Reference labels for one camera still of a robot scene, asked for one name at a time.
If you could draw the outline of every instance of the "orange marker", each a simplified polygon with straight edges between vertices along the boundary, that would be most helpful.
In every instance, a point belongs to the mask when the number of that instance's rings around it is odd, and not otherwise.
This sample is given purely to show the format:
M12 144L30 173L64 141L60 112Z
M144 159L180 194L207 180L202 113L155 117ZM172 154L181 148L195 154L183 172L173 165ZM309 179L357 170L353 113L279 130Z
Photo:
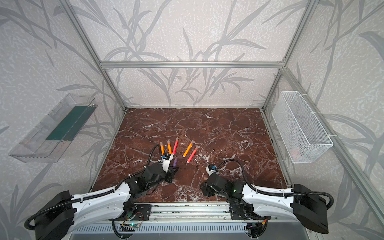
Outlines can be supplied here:
M193 156L195 155L195 153L196 153L196 151L197 151L198 148L199 148L199 146L196 146L195 150L193 150L191 156L188 158L187 163L189 163L189 162L192 160L192 158L193 158Z
M188 151L189 151L189 150L191 149L191 147L192 147L192 144L193 144L193 140L192 140L191 143L189 144L189 146L188 146L187 150L185 151L183 157L185 157L185 156L187 155Z
M167 143L168 143L168 152L169 152L169 154L171 154L172 153L172 149L170 148L170 141L167 140Z
M179 141L179 137L176 138L175 146L173 146L173 152L172 154L176 153L176 147L177 147L177 142Z
M164 155L164 146L163 146L163 142L160 142L160 147L161 147L161 154Z

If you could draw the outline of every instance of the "wallpaper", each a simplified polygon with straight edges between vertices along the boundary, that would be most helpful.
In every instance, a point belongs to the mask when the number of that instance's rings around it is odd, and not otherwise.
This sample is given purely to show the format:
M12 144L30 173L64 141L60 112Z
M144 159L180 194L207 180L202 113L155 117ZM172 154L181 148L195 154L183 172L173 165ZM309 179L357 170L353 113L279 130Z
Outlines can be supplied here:
M384 197L384 1L319 5L290 70Z
M327 211L329 234L322 234L323 239L384 239L384 229L361 197L332 148L313 163L292 163L271 113L280 92L293 90L283 76L277 89L272 93L272 99L265 112L272 128L270 134L275 136L292 181L295 184L303 184L312 191L328 192L334 197L335 203Z
M127 106L260 107L274 68L116 68L109 70Z
M84 193L123 116L58 2L0 1L0 238L34 239L23 222L57 193ZM68 93L98 105L57 163L9 152Z
M307 0L71 0L102 61L281 61Z

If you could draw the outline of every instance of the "white mesh basket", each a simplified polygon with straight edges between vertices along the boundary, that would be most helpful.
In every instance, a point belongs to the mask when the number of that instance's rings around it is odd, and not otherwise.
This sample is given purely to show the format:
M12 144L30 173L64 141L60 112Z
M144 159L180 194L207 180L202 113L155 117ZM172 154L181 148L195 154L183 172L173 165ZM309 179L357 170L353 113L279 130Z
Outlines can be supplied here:
M293 163L314 162L333 146L313 110L297 91L280 93L272 117Z

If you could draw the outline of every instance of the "red marker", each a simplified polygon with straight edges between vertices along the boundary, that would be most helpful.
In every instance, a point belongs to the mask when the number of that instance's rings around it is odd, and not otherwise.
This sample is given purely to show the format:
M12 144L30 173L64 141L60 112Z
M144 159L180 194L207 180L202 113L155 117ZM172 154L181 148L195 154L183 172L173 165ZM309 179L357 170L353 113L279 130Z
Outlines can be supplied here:
M173 146L173 152L172 154L176 153L176 147L177 147L177 142L179 141L179 137L176 138L175 146Z
M189 162L192 160L192 158L193 158L193 156L195 155L195 153L196 153L196 151L197 151L198 148L199 148L199 146L196 146L195 150L193 150L191 156L188 158L187 163L189 163Z

